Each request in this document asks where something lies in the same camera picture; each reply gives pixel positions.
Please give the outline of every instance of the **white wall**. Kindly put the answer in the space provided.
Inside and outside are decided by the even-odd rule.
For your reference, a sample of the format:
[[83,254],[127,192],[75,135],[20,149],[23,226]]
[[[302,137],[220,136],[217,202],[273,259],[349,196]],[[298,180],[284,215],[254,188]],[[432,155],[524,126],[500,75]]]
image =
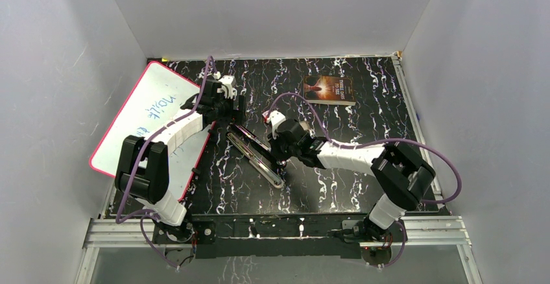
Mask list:
[[549,6],[430,0],[404,52],[427,142],[464,177],[451,208],[484,283],[549,279]]
[[116,0],[148,57],[403,50],[428,0]]
[[72,283],[111,181],[88,157],[144,68],[114,0],[0,0],[2,283]]

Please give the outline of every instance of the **book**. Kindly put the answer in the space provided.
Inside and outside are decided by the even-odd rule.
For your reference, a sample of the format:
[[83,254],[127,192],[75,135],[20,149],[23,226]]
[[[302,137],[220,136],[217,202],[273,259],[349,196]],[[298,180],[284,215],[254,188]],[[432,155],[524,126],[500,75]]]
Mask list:
[[353,80],[342,77],[311,77],[304,78],[304,97],[312,104],[338,104],[353,106]]

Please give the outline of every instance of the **metal tongs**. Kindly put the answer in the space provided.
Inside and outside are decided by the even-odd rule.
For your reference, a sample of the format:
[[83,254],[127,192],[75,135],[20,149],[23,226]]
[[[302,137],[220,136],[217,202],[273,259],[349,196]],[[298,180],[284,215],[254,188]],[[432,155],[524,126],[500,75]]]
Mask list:
[[[281,189],[284,185],[283,178],[280,173],[285,168],[286,161],[278,161],[272,154],[271,148],[266,145],[260,138],[256,137],[251,131],[237,124],[230,125],[230,131],[226,134],[227,139],[246,156],[248,162],[264,176],[273,187]],[[252,148],[258,151],[261,155],[258,156],[250,149],[243,141],[248,141]]]

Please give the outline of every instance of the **black table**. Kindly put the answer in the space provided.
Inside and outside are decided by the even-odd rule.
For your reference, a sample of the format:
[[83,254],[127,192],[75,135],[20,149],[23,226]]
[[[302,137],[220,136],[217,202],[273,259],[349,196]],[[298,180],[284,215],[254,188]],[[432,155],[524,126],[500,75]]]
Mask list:
[[[203,61],[163,62],[197,83]],[[390,57],[219,60],[222,75],[233,75],[237,90],[246,90],[245,126],[267,142],[261,114],[281,93],[301,92],[304,76],[331,75],[353,79],[355,106],[314,105],[329,134],[343,142],[366,143],[388,137],[415,139],[409,111]],[[287,118],[307,121],[321,134],[311,112],[295,98],[277,105]],[[285,187],[275,189],[225,138],[216,126],[185,196],[193,214],[366,213],[383,194],[376,179],[342,169],[311,169],[292,159],[285,170]],[[114,209],[118,208],[117,193]],[[426,196],[433,198],[430,190]],[[130,202],[126,212],[140,208]],[[436,211],[421,205],[419,211]]]

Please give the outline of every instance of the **purple cable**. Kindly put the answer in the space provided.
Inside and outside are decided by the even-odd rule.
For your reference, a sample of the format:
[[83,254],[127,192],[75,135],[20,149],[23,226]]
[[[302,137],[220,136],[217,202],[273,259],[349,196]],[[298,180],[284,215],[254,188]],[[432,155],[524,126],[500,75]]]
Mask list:
[[395,223],[401,228],[401,234],[403,236],[403,242],[401,243],[401,248],[399,249],[399,252],[397,253],[397,256],[394,259],[392,259],[389,263],[385,264],[384,267],[393,265],[397,261],[397,259],[399,259],[401,257],[401,254],[405,250],[405,239],[407,238],[407,234],[405,233],[405,226],[403,226],[403,224],[401,224],[398,221],[396,221]]
[[162,259],[164,259],[168,265],[170,266],[173,266],[174,268],[178,268],[179,265],[170,261],[168,258],[166,258],[166,256],[164,256],[164,254],[162,254],[160,252],[160,250],[158,250],[155,245],[153,244],[153,242],[147,237],[147,234],[145,233],[145,229],[143,227],[143,220],[145,218],[151,218],[152,220],[159,220],[158,217],[155,217],[153,215],[154,213],[154,210],[153,209],[139,209],[137,211],[134,211],[134,212],[131,212],[130,214],[128,214],[126,217],[124,218],[121,218],[122,217],[122,212],[124,211],[124,207],[126,205],[126,201],[128,200],[128,197],[130,196],[130,188],[132,187],[132,183],[134,182],[134,178],[136,177],[136,173],[138,171],[138,167],[139,167],[139,163],[141,162],[141,158],[143,157],[144,153],[145,153],[145,149],[147,148],[147,146],[149,145],[149,143],[158,135],[160,135],[162,132],[164,132],[166,130],[166,128],[172,126],[175,122],[178,122],[178,121],[181,121],[183,119],[185,119],[186,117],[190,116],[193,112],[195,112],[195,110],[197,109],[197,106],[198,106],[198,102],[200,101],[200,98],[202,97],[202,94],[204,92],[204,84],[206,83],[206,78],[208,76],[208,73],[209,73],[209,69],[210,69],[210,62],[212,63],[212,71],[214,73],[217,72],[217,69],[216,69],[216,65],[214,63],[214,57],[212,56],[208,56],[206,58],[206,66],[204,67],[203,69],[203,77],[202,77],[202,83],[200,85],[200,91],[198,93],[198,96],[197,96],[197,99],[196,99],[196,102],[195,105],[193,106],[193,108],[191,109],[191,111],[185,115],[182,115],[181,117],[175,119],[173,122],[170,122],[168,123],[166,126],[163,126],[161,127],[159,130],[157,130],[155,133],[153,133],[144,143],[143,143],[143,146],[141,146],[141,149],[139,150],[139,153],[137,154],[137,158],[136,158],[136,162],[134,162],[134,167],[132,168],[132,172],[130,173],[130,178],[128,179],[128,184],[126,185],[126,189],[124,190],[124,194],[123,194],[123,197],[122,197],[122,201],[121,201],[121,204],[119,206],[119,209],[117,211],[117,216],[115,217],[115,221],[117,224],[121,224],[123,223],[124,221],[132,218],[133,216],[136,216],[136,215],[142,215],[140,220],[139,220],[139,226],[141,228],[141,234],[143,234],[143,237],[145,238],[145,241],[147,242],[147,244],[149,244],[149,246],[160,256],[162,257]]
[[271,104],[271,107],[269,108],[267,116],[269,116],[269,114],[271,114],[271,111],[273,111],[273,109],[275,108],[275,104],[277,104],[277,102],[281,98],[283,98],[284,96],[294,96],[294,97],[298,97],[299,99],[302,99],[307,104],[307,106],[309,107],[309,110],[311,111],[311,113],[313,113],[313,116],[315,117],[315,119],[317,120],[317,123],[321,127],[321,131],[323,132],[323,135],[326,137],[326,139],[330,143],[332,143],[333,145],[336,145],[336,146],[338,146],[342,149],[359,149],[359,148],[371,147],[371,146],[374,146],[374,145],[380,145],[382,143],[402,142],[402,143],[408,143],[408,144],[411,144],[411,145],[415,145],[415,146],[420,147],[420,148],[424,148],[424,149],[432,152],[433,154],[435,154],[439,158],[441,158],[445,163],[447,163],[447,165],[449,165],[449,167],[453,171],[453,174],[455,174],[455,177],[457,178],[457,190],[451,196],[449,196],[448,198],[444,198],[443,200],[422,200],[421,201],[422,203],[426,203],[426,204],[445,204],[445,203],[451,202],[452,200],[456,199],[456,197],[462,191],[462,178],[460,177],[459,171],[457,170],[456,166],[451,162],[451,160],[449,160],[449,158],[447,158],[445,155],[443,155],[443,153],[441,153],[441,152],[435,150],[434,148],[432,148],[430,146],[427,146],[425,144],[422,144],[422,143],[419,143],[417,141],[410,140],[410,139],[404,139],[404,138],[388,138],[388,139],[371,141],[369,143],[363,143],[361,145],[343,145],[343,144],[340,144],[340,143],[332,140],[330,138],[330,136],[328,136],[328,132],[323,127],[323,122],[319,118],[319,115],[317,115],[317,112],[315,112],[315,110],[313,109],[313,106],[305,98],[303,98],[300,94],[297,94],[297,93],[284,93],[284,94],[279,95],[279,97],[277,97],[275,99],[275,101],[273,101],[273,103]]

